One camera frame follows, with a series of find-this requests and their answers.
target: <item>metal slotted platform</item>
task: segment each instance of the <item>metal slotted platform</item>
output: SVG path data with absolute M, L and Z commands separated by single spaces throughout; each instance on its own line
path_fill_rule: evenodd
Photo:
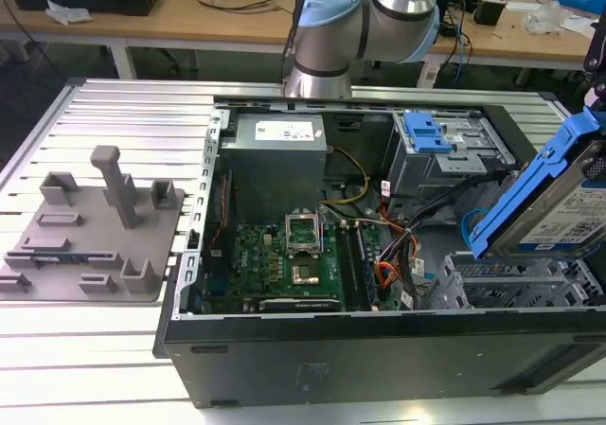
M 0 251 L 38 208 L 50 170 L 101 186 L 88 163 L 98 144 L 120 148 L 136 186 L 170 178 L 191 194 L 213 96 L 277 97 L 272 84 L 89 80 L 66 87 L 0 174 Z M 540 147 L 566 116 L 537 94 L 364 88 L 355 97 L 502 104 Z M 169 264 L 176 262 L 192 202 L 186 197 Z M 209 410 L 201 413 L 170 361 L 152 356 L 161 303 L 129 306 L 0 303 L 1 423 L 432 424 L 606 423 L 606 363 L 542 397 Z

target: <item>workbench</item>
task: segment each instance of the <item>workbench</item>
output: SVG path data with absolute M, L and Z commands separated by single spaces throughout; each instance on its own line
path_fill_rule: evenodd
M 261 0 L 220 2 L 227 5 L 231 1 L 244 5 Z M 242 15 L 203 7 L 196 0 L 159 0 L 147 17 L 93 13 L 93 22 L 65 27 L 41 11 L 22 11 L 10 3 L 17 18 L 40 43 L 107 46 L 114 56 L 117 73 L 124 80 L 136 79 L 130 47 L 280 53 L 292 21 L 284 10 Z M 289 11 L 294 6 L 294 0 L 276 3 Z M 589 39 L 572 31 L 562 35 L 531 35 L 522 29 L 525 15 L 505 9 L 496 27 L 478 26 L 468 15 L 464 32 L 473 43 L 470 64 L 582 69 Z M 0 7 L 0 40 L 27 40 L 3 6 Z M 453 39 L 438 37 L 424 60 L 419 87 L 434 86 L 437 70 L 453 45 Z M 191 58 L 196 68 L 197 56 L 192 53 Z M 453 62 L 458 61 L 460 54 L 455 54 Z
M 49 171 L 102 186 L 89 157 L 98 144 L 121 150 L 136 186 L 173 179 L 189 194 L 169 266 L 201 171 L 214 96 L 278 97 L 275 84 L 88 80 L 66 86 L 0 174 L 0 252 L 12 248 L 42 201 Z M 505 106 L 540 148 L 568 116 L 536 93 L 354 87 L 353 96 L 403 105 L 477 102 Z M 386 403 L 196 410 L 170 360 L 152 355 L 161 301 L 133 305 L 0 302 L 0 423 L 205 423 L 341 425 L 604 423 L 606 363 L 541 397 L 458 398 Z

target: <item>sticker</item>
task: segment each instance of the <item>sticker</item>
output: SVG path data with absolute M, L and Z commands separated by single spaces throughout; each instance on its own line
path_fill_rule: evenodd
M 555 246 L 555 243 L 540 243 L 535 250 L 551 250 Z
M 298 391 L 311 392 L 326 386 L 329 375 L 330 363 L 302 363 L 296 368 L 294 383 Z
M 31 257 L 31 260 L 40 262 L 60 262 L 57 257 Z
M 425 277 L 425 261 L 419 258 L 415 259 L 415 265 L 410 270 L 412 275 Z
M 463 139 L 463 136 L 461 136 L 460 134 L 447 134 L 444 137 L 446 138 L 446 141 L 448 141 L 450 144 L 463 144 L 463 143 L 465 143 L 465 140 Z
M 381 194 L 385 198 L 391 197 L 391 182 L 381 181 Z
M 260 120 L 255 125 L 257 141 L 313 141 L 313 124 L 289 120 Z
M 401 297 L 400 297 L 400 301 L 410 310 L 413 309 L 413 304 L 415 303 L 415 301 L 413 300 L 413 298 L 408 294 L 408 292 L 402 290 L 401 292 Z
M 529 250 L 560 250 L 584 243 L 606 225 L 606 189 L 579 186 L 520 244 Z

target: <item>open computer tower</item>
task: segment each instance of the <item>open computer tower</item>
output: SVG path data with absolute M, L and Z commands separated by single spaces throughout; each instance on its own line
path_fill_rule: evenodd
M 215 101 L 159 327 L 196 407 L 539 394 L 606 355 L 599 263 L 466 246 L 537 154 L 503 107 Z

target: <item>white label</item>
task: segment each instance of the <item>white label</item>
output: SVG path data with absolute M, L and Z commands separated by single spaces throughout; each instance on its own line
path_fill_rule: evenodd
M 31 257 L 31 260 L 40 262 L 59 262 L 57 257 Z
M 391 196 L 391 183 L 389 181 L 381 181 L 381 194 L 385 198 L 389 198 Z
M 289 120 L 260 120 L 255 125 L 257 141 L 313 141 L 313 124 Z
M 422 276 L 424 278 L 425 277 L 425 261 L 422 259 L 416 258 L 415 265 L 410 270 L 410 273 L 412 275 L 418 275 L 418 276 Z
M 465 142 L 463 140 L 463 136 L 461 136 L 460 134 L 447 134 L 444 137 L 446 138 L 446 141 L 451 144 L 463 144 Z
M 410 310 L 413 309 L 413 304 L 415 303 L 415 301 L 413 300 L 413 298 L 408 294 L 408 292 L 402 290 L 401 292 L 401 297 L 400 297 L 401 302 L 408 307 Z
M 551 250 L 556 243 L 584 243 L 606 224 L 606 189 L 578 187 L 520 243 Z

